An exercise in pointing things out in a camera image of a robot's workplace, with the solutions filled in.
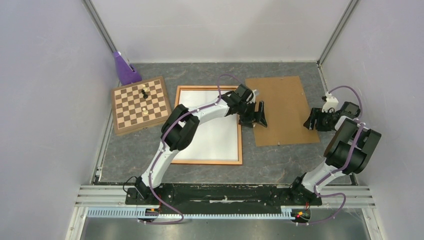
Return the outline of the brown cardboard backing board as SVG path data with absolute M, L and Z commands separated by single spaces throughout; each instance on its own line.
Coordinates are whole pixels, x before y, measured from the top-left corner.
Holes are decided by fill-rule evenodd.
M 320 142 L 316 130 L 304 127 L 311 109 L 299 76 L 247 78 L 245 83 L 264 102 L 267 127 L 253 128 L 257 147 Z

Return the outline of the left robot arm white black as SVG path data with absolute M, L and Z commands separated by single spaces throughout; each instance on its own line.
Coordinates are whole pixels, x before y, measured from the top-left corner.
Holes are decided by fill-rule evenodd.
M 264 101 L 256 101 L 257 92 L 240 84 L 236 90 L 219 92 L 210 102 L 186 107 L 177 105 L 161 128 L 158 150 L 147 170 L 135 181 L 138 198 L 145 204 L 157 198 L 157 188 L 174 157 L 186 149 L 198 127 L 211 120 L 231 115 L 239 116 L 239 125 L 253 128 L 254 125 L 267 127 Z

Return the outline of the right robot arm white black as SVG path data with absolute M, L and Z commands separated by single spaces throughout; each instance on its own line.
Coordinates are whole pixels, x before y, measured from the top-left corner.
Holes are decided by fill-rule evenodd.
M 359 121 L 361 113 L 359 105 L 348 101 L 339 110 L 311 109 L 304 127 L 319 132 L 334 130 L 335 134 L 324 151 L 324 161 L 291 184 L 288 196 L 293 203 L 310 204 L 333 180 L 365 169 L 382 135 Z

